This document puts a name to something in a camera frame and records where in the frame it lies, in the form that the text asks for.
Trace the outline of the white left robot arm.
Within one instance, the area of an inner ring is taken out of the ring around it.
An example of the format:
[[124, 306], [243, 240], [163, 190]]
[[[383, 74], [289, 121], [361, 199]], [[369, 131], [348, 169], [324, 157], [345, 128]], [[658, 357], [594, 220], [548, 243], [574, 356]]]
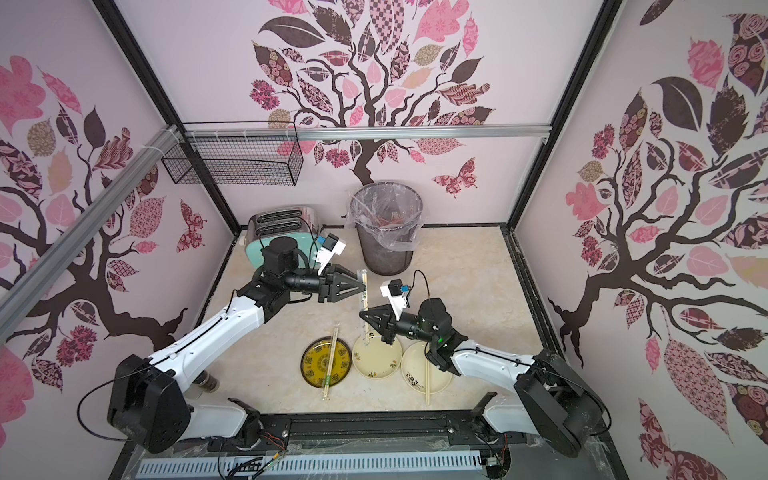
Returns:
[[184, 394], [231, 346], [288, 305], [292, 293], [314, 294], [321, 303], [363, 293], [356, 273], [331, 261], [345, 247], [328, 234], [308, 259], [294, 238], [271, 240], [262, 250], [262, 265], [227, 307], [151, 356], [131, 355], [118, 365], [108, 423], [153, 454], [198, 438], [219, 438], [242, 450], [257, 445], [263, 426], [255, 408], [234, 398], [205, 404]]

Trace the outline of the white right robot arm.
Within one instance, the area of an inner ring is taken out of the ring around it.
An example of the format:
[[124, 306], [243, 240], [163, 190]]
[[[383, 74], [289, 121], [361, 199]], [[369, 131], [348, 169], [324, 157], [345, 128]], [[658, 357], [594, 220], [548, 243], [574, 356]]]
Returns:
[[425, 359], [442, 372], [486, 381], [507, 391], [478, 403], [480, 416], [497, 434], [535, 434], [569, 458], [600, 434], [607, 413], [599, 396], [556, 353], [522, 355], [492, 349], [461, 334], [439, 298], [422, 302], [416, 314], [391, 304], [369, 307], [359, 317], [383, 342], [398, 336], [419, 340]]

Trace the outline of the disposable chopsticks red print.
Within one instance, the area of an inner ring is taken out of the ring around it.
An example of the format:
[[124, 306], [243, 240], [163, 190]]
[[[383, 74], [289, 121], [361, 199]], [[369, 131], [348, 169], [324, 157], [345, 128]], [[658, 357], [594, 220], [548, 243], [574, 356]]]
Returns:
[[425, 358], [424, 363], [424, 395], [425, 395], [425, 404], [426, 406], [431, 406], [431, 373], [430, 373], [430, 362]]

